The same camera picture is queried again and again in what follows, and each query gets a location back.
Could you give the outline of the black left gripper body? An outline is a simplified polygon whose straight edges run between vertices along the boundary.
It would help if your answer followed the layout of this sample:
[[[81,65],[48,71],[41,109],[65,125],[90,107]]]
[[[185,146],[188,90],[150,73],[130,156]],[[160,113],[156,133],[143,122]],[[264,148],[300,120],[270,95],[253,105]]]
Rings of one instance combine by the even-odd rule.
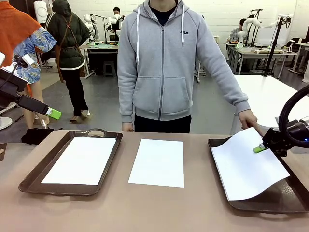
[[[0,70],[0,107],[6,108],[11,102],[19,103],[21,95],[25,90],[27,81],[12,75],[4,69]]]

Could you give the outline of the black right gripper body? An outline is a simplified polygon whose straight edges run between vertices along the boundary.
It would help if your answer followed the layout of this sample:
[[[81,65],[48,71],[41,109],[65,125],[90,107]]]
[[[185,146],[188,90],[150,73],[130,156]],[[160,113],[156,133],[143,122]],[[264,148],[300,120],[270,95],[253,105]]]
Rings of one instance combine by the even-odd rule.
[[[293,147],[309,147],[309,121],[293,120],[286,124],[287,134],[270,128],[262,138],[262,145],[270,149],[276,156],[287,156]]]

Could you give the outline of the person's left hand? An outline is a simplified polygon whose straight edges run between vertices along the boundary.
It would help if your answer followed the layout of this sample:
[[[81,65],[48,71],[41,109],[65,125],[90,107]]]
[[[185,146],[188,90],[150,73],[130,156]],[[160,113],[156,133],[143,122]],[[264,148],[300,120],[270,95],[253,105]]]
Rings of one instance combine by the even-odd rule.
[[[251,110],[245,110],[238,113],[239,120],[241,122],[241,128],[243,130],[253,127],[260,136],[264,136],[264,133],[260,126],[257,124],[257,118]]]

